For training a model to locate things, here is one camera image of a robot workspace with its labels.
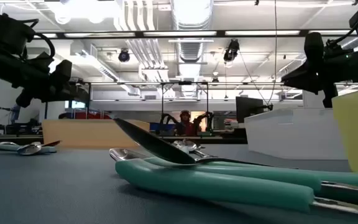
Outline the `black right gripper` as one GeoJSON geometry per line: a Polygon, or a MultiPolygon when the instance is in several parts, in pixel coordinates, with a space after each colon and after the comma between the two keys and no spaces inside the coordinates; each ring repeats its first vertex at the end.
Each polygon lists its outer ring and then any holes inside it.
{"type": "Polygon", "coordinates": [[[358,80],[358,50],[324,47],[321,34],[311,32],[305,37],[304,52],[306,60],[282,77],[283,85],[320,96],[323,107],[332,108],[333,98],[338,96],[334,83],[358,80]],[[323,82],[317,82],[316,67],[322,62],[323,82]]]}

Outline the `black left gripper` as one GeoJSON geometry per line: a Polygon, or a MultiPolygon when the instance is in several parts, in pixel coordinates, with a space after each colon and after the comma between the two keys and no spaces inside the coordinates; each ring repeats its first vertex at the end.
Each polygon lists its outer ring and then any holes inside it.
{"type": "Polygon", "coordinates": [[[14,88],[40,89],[23,89],[16,98],[17,105],[26,108],[33,99],[42,103],[70,100],[86,102],[86,90],[80,83],[70,81],[73,64],[69,60],[62,60],[49,74],[48,66],[52,62],[53,58],[48,58],[45,52],[27,61],[0,53],[0,79],[11,83],[14,88]]]}

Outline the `teal-handled silver spoon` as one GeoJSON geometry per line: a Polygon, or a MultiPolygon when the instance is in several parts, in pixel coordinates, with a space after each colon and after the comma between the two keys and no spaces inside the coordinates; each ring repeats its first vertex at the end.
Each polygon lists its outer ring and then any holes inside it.
{"type": "Polygon", "coordinates": [[[311,187],[316,191],[320,191],[322,189],[322,185],[327,183],[336,183],[338,185],[351,185],[358,187],[358,173],[325,172],[318,170],[298,170],[276,167],[271,168],[252,165],[248,166],[247,164],[233,165],[230,162],[211,162],[207,164],[183,165],[168,162],[158,157],[146,157],[137,152],[122,148],[112,148],[109,150],[109,154],[115,161],[140,159],[142,161],[163,167],[253,177],[258,179],[267,179],[304,185],[311,187]]]}
{"type": "Polygon", "coordinates": [[[142,159],[119,161],[121,178],[163,194],[310,213],[313,207],[358,216],[358,205],[316,197],[311,187],[274,180],[164,167],[142,159]]]}
{"type": "Polygon", "coordinates": [[[358,173],[265,167],[231,162],[176,164],[158,157],[146,161],[164,167],[188,169],[215,174],[236,175],[302,185],[314,190],[317,197],[358,204],[358,173]]]}

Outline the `red background object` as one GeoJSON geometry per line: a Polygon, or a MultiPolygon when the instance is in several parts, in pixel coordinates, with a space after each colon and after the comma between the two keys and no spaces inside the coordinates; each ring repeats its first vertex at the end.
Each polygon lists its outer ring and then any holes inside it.
{"type": "Polygon", "coordinates": [[[58,119],[111,119],[107,113],[100,111],[71,110],[58,115],[58,119]]]}

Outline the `orange plastic bin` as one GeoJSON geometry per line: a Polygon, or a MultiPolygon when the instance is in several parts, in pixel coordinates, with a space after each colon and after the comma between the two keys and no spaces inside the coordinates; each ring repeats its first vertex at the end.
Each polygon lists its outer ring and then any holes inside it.
{"type": "Polygon", "coordinates": [[[60,141],[65,149],[133,148],[132,140],[112,119],[45,119],[44,142],[60,141]]]}

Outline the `clear plastic bin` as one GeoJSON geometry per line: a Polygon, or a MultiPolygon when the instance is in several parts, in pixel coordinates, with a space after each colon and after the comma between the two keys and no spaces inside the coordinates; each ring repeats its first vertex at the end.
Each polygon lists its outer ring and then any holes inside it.
{"type": "Polygon", "coordinates": [[[332,109],[277,109],[247,117],[244,124],[251,151],[282,159],[347,159],[332,109]]]}

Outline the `black background monitor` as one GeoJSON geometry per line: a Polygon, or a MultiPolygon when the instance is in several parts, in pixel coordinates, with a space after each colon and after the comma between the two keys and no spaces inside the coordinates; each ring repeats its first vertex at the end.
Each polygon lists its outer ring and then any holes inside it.
{"type": "Polygon", "coordinates": [[[244,118],[264,112],[264,102],[261,99],[236,97],[236,117],[238,123],[244,123],[244,118]]]}

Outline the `blue-grey table mat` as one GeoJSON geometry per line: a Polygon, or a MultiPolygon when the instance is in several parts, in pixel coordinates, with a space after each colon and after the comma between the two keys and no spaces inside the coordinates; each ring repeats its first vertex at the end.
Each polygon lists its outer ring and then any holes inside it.
{"type": "Polygon", "coordinates": [[[358,217],[148,192],[116,174],[107,150],[64,149],[0,152],[0,224],[358,224],[358,217]]]}

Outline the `blue background bin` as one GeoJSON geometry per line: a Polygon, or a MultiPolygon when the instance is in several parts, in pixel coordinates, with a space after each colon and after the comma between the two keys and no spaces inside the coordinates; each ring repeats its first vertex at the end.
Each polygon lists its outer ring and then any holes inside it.
{"type": "Polygon", "coordinates": [[[166,123],[163,123],[163,124],[160,124],[160,123],[150,123],[150,131],[154,131],[154,132],[157,132],[157,131],[169,131],[169,130],[172,130],[175,128],[175,124],[166,124],[166,123]]]}

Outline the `person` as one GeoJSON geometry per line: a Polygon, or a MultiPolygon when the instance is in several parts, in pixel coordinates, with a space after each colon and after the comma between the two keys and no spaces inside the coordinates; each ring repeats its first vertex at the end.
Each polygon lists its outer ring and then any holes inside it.
{"type": "Polygon", "coordinates": [[[180,112],[180,122],[175,125],[175,132],[179,136],[196,136],[198,130],[190,121],[191,113],[188,110],[180,112]]]}

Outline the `white rectangular air duct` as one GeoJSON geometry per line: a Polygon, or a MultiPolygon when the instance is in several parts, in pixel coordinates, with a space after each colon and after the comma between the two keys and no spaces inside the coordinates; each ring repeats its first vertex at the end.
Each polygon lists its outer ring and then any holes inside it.
{"type": "Polygon", "coordinates": [[[80,53],[76,52],[75,55],[81,57],[87,64],[97,69],[109,82],[114,82],[117,86],[120,86],[128,95],[140,96],[140,90],[138,88],[127,85],[126,81],[121,81],[116,71],[109,68],[104,62],[89,54],[86,50],[82,50],[80,53]]]}

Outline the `black overhead frame bar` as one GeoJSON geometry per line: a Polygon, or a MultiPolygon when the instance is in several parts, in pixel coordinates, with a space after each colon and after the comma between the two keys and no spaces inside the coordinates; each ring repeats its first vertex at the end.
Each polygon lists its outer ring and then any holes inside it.
{"type": "Polygon", "coordinates": [[[146,30],[106,32],[44,32],[49,39],[162,39],[304,37],[312,30],[146,30]]]}

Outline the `black metal table frame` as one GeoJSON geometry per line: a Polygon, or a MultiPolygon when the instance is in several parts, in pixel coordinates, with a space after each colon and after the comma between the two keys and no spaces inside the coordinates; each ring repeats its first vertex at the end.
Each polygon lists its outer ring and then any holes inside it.
{"type": "MultiPolygon", "coordinates": [[[[158,136],[158,138],[166,142],[181,140],[179,136],[158,136]]],[[[246,138],[222,138],[219,136],[215,136],[215,137],[201,136],[201,137],[188,137],[188,139],[190,141],[199,144],[248,144],[246,138]]],[[[25,137],[0,138],[0,142],[14,142],[16,144],[28,144],[31,142],[43,143],[44,140],[43,137],[39,137],[39,136],[25,136],[25,137]]]]}

